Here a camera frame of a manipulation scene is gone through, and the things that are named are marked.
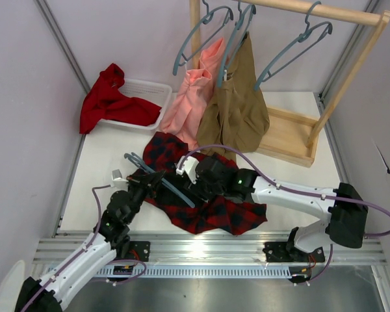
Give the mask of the red navy plaid skirt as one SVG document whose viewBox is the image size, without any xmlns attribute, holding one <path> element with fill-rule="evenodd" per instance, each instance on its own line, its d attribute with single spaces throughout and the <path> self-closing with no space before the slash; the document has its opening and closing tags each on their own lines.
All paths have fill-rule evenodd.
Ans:
<svg viewBox="0 0 390 312">
<path fill-rule="evenodd" d="M 173 225 L 191 234 L 222 229 L 232 235 L 241 235 L 267 221 L 265 204 L 233 203 L 223 196 L 204 202 L 180 187 L 182 177 L 175 175 L 176 163 L 188 152 L 188 144 L 172 134 L 158 131 L 146 145 L 143 160 L 156 172 L 164 171 L 166 180 L 188 196 L 195 207 L 189 207 L 163 185 L 155 198 L 146 198 L 147 203 L 162 210 Z"/>
</svg>

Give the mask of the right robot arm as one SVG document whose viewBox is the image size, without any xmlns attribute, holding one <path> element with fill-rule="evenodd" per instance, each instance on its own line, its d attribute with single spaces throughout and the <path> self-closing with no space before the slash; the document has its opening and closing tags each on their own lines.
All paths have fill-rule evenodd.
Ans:
<svg viewBox="0 0 390 312">
<path fill-rule="evenodd" d="M 204 201 L 223 196 L 233 203 L 272 204 L 317 218 L 289 234 L 287 251 L 310 254 L 324 244 L 359 249 L 363 245 L 368 207 L 348 183 L 337 188 L 311 188 L 265 179 L 251 169 L 234 169 L 214 157 L 182 157 L 176 173 L 185 188 Z"/>
</svg>

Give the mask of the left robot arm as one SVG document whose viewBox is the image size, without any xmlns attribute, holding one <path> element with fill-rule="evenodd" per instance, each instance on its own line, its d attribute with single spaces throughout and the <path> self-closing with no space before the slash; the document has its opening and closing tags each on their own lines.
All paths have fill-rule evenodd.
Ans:
<svg viewBox="0 0 390 312">
<path fill-rule="evenodd" d="M 27 278 L 15 311 L 64 311 L 77 293 L 109 263 L 144 265 L 126 257 L 130 247 L 129 225 L 146 198 L 155 197 L 164 172 L 130 175 L 127 190 L 112 194 L 99 220 L 78 249 L 39 279 Z"/>
</svg>

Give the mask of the pink skirt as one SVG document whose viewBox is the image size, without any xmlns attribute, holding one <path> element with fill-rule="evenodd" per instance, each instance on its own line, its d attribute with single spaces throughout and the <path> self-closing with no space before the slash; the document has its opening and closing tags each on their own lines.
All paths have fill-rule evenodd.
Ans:
<svg viewBox="0 0 390 312">
<path fill-rule="evenodd" d="M 186 71 L 177 96 L 160 123 L 160 131 L 175 135 L 191 150 L 198 147 L 196 134 L 212 98 L 225 49 L 225 39 L 219 38 L 201 52 L 199 68 Z"/>
</svg>

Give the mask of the tan skirt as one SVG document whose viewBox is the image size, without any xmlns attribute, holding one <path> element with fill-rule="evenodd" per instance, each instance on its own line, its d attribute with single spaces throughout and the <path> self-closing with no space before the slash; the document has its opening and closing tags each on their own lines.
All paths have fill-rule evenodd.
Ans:
<svg viewBox="0 0 390 312">
<path fill-rule="evenodd" d="M 196 135 L 205 155 L 219 154 L 231 161 L 236 155 L 224 146 L 243 153 L 255 152 L 270 127 L 263 93 L 254 90 L 256 83 L 252 41 L 247 33 L 229 68 L 227 79 L 215 87 L 207 104 Z"/>
</svg>

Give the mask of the blue hanger holding tan skirt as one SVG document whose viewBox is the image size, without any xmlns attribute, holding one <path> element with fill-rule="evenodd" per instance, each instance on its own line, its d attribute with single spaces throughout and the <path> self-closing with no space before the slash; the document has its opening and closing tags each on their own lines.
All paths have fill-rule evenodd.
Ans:
<svg viewBox="0 0 390 312">
<path fill-rule="evenodd" d="M 229 68 L 237 54 L 237 51 L 242 45 L 242 41 L 248 32 L 250 24 L 256 15 L 256 6 L 254 4 L 247 5 L 246 8 L 241 8 L 241 1 L 238 1 L 237 8 L 239 10 L 239 19 L 235 23 L 232 33 L 229 37 L 223 59 L 220 63 L 216 86 L 221 87 L 222 83 L 227 80 Z"/>
</svg>

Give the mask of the red garment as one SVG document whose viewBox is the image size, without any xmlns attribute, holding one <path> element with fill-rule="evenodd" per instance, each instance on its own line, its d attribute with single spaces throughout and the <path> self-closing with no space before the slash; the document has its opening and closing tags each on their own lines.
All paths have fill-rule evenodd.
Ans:
<svg viewBox="0 0 390 312">
<path fill-rule="evenodd" d="M 115 63 L 99 73 L 82 104 L 80 134 L 91 132 L 100 120 L 140 126 L 149 126 L 157 121 L 160 106 L 140 97 L 125 96 L 119 91 L 125 83 L 124 77 L 123 70 Z"/>
</svg>

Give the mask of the white plastic basket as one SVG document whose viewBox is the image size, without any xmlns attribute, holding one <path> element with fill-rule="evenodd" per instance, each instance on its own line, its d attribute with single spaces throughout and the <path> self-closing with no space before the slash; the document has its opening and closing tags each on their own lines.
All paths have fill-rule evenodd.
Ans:
<svg viewBox="0 0 390 312">
<path fill-rule="evenodd" d="M 165 112 L 175 99 L 172 87 L 167 84 L 142 81 L 138 79 L 126 79 L 125 84 L 121 86 L 119 92 L 130 98 L 140 98 L 152 102 L 159 106 L 160 113 L 157 120 L 148 126 L 135 125 L 114 120 L 100 120 L 98 125 L 112 126 L 122 129 L 136 129 L 142 131 L 155 131 L 162 121 Z"/>
</svg>

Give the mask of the wooden clothes rack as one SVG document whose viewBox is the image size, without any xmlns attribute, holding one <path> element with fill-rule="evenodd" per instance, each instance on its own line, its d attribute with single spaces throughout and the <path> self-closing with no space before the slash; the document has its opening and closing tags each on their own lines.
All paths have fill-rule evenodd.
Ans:
<svg viewBox="0 0 390 312">
<path fill-rule="evenodd" d="M 318 137 L 350 83 L 390 22 L 390 11 L 375 13 L 376 1 L 364 11 L 329 1 L 248 1 L 266 8 L 265 31 L 257 55 L 255 88 L 319 91 L 328 104 L 318 120 L 295 111 L 269 107 L 270 128 L 256 150 L 309 168 Z"/>
</svg>

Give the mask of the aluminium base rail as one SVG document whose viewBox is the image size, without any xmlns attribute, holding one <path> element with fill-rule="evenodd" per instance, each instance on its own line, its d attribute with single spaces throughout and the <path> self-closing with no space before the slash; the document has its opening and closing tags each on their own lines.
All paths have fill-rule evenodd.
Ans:
<svg viewBox="0 0 390 312">
<path fill-rule="evenodd" d="M 71 231 L 53 238 L 40 239 L 33 263 L 62 262 L 86 239 L 83 231 Z M 132 241 L 150 242 L 149 262 L 160 265 L 253 265 L 264 264 L 262 249 L 266 242 L 285 241 L 286 231 L 253 232 L 232 236 L 224 233 L 192 235 L 188 233 L 130 234 Z M 333 247 L 332 265 L 385 266 L 387 260 L 378 239 L 367 239 L 360 249 Z"/>
</svg>

